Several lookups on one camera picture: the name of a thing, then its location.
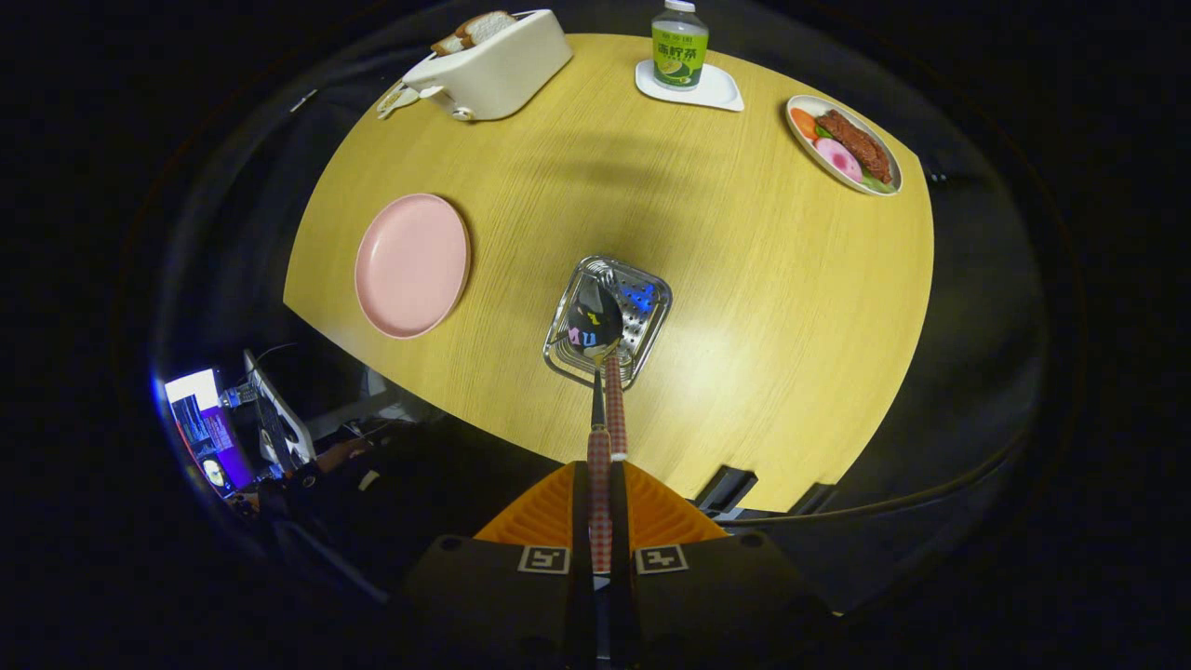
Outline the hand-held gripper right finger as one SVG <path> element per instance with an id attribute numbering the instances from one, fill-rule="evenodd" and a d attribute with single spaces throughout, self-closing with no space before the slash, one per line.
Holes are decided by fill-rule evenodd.
<path id="1" fill-rule="evenodd" d="M 831 610 L 769 536 L 727 533 L 632 463 L 609 470 L 611 666 L 802 666 L 831 635 Z"/>

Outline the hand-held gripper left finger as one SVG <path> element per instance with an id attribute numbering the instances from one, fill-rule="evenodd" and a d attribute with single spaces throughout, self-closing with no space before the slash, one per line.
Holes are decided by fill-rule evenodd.
<path id="1" fill-rule="evenodd" d="M 566 463 L 470 537 L 434 539 L 405 581 L 435 669 L 591 669 L 590 476 Z"/>

